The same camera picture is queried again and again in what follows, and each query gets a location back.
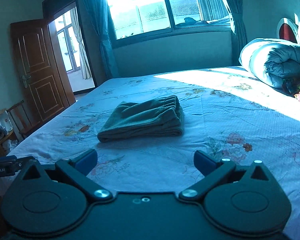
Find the grey-green fleece pants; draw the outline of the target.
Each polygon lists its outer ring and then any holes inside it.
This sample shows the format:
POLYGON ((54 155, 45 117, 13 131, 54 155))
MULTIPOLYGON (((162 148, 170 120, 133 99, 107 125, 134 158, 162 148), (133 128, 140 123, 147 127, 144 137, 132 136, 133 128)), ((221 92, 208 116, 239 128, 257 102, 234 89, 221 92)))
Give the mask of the grey-green fleece pants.
POLYGON ((122 102, 97 134, 100 142, 136 137, 174 137, 184 132, 184 114, 177 96, 141 103, 122 102))

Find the wooden side shelf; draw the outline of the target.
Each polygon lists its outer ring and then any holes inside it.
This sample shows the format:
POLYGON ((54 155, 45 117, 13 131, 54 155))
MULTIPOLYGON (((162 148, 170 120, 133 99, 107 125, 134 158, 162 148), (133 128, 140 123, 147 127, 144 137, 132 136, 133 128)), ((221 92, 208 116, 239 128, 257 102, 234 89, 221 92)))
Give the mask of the wooden side shelf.
POLYGON ((0 157, 6 156, 17 139, 6 109, 0 110, 0 157))

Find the wooden chair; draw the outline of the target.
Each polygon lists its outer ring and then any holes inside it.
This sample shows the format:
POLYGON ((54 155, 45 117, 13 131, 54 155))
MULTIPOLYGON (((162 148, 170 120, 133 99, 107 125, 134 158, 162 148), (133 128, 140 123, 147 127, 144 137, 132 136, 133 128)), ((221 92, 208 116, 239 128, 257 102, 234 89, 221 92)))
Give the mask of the wooden chair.
POLYGON ((24 100, 7 109, 7 113, 23 139, 35 132, 40 125, 39 121, 32 120, 28 115, 24 106, 24 100))

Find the light blue floral bed sheet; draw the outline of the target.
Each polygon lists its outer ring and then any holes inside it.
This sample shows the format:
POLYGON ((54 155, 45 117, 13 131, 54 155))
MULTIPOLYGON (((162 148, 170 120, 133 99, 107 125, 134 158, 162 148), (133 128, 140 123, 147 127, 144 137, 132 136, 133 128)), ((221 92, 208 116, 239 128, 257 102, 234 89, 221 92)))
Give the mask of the light blue floral bed sheet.
POLYGON ((292 204, 285 233, 300 239, 300 102, 242 68, 109 80, 22 141, 12 154, 50 164, 91 148, 98 163, 89 178, 113 192, 180 191, 202 179, 193 164, 196 150, 241 165, 261 160, 292 204), (182 135, 98 140, 121 102, 171 95, 183 108, 182 135))

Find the brown wooden door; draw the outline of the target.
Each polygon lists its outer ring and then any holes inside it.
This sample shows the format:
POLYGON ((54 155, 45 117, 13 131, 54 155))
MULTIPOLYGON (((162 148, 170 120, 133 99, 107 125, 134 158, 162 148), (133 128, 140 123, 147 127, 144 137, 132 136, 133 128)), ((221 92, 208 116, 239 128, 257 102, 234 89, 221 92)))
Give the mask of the brown wooden door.
POLYGON ((14 64, 35 123, 43 125, 75 103, 56 32, 45 19, 10 24, 14 64))

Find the beige hallway curtain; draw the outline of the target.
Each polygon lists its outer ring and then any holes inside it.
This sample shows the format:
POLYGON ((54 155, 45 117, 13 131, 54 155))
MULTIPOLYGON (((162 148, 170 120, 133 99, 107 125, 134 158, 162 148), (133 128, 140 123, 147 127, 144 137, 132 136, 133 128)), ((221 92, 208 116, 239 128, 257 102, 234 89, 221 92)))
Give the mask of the beige hallway curtain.
POLYGON ((92 74, 88 62, 87 53, 85 51, 82 32, 79 26, 79 19, 78 19, 78 13, 76 7, 70 10, 70 18, 71 18, 72 28, 74 30, 74 35, 79 46, 79 59, 81 64, 82 77, 84 80, 88 80, 92 78, 92 74))

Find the rolled white blue duvet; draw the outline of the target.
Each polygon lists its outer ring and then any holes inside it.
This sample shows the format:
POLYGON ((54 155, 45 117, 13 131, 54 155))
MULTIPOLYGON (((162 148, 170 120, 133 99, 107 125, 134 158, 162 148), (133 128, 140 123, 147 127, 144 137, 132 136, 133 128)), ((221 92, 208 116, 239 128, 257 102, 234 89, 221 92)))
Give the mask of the rolled white blue duvet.
POLYGON ((300 89, 300 44, 256 38, 244 46, 238 61, 270 87, 289 93, 300 89))

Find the red white headboard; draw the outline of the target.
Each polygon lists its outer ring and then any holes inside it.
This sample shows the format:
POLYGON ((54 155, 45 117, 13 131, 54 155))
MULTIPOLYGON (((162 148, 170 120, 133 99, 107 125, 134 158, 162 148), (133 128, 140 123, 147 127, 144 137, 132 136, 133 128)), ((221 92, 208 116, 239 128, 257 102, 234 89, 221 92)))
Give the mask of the red white headboard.
POLYGON ((295 15, 295 22, 288 18, 279 20, 277 38, 300 44, 300 17, 295 15))

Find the sheer white window curtain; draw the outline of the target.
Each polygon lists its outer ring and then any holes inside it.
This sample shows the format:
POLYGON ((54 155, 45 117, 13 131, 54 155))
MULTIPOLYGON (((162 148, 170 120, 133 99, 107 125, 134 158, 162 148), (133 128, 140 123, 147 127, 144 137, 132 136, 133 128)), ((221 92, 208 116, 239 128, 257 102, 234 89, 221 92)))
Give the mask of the sheer white window curtain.
POLYGON ((197 0, 200 16, 205 21, 218 20, 228 16, 222 0, 197 0))

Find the teal left window curtain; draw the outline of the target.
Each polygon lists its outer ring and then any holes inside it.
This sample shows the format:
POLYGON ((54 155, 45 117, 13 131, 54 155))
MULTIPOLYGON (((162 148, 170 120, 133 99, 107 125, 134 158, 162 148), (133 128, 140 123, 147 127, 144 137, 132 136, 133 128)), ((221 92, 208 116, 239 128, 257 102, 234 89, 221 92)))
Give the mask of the teal left window curtain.
POLYGON ((89 14, 89 20, 98 36, 98 46, 101 53, 106 78, 120 77, 108 31, 107 0, 82 0, 83 8, 89 14))

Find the teal window curtain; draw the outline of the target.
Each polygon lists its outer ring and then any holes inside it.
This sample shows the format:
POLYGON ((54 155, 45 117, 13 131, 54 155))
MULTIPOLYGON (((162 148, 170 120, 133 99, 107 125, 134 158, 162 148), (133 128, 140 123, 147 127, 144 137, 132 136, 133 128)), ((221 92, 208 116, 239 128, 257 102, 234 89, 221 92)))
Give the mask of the teal window curtain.
POLYGON ((83 8, 89 14, 89 20, 98 36, 98 46, 101 53, 106 78, 120 77, 108 31, 107 0, 82 0, 83 8))
POLYGON ((231 18, 231 29, 236 37, 237 52, 247 44, 247 31, 243 21, 243 0, 225 0, 231 18))

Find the teal right window curtain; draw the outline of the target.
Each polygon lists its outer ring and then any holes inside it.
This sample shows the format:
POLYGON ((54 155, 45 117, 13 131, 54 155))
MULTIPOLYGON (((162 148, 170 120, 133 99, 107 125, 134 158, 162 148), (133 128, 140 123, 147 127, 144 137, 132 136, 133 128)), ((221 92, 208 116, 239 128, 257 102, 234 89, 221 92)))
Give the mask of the teal right window curtain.
POLYGON ((247 31, 243 21, 243 0, 225 0, 231 18, 231 29, 236 37, 237 52, 247 44, 247 31))

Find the window with metal frame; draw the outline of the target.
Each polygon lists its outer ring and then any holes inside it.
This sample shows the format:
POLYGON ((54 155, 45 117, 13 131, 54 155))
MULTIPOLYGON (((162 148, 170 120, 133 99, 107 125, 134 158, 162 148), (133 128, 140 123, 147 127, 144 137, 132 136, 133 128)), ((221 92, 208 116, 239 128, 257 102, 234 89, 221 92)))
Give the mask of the window with metal frame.
POLYGON ((230 15, 205 21, 197 0, 107 0, 110 37, 117 47, 171 33, 222 31, 230 15))

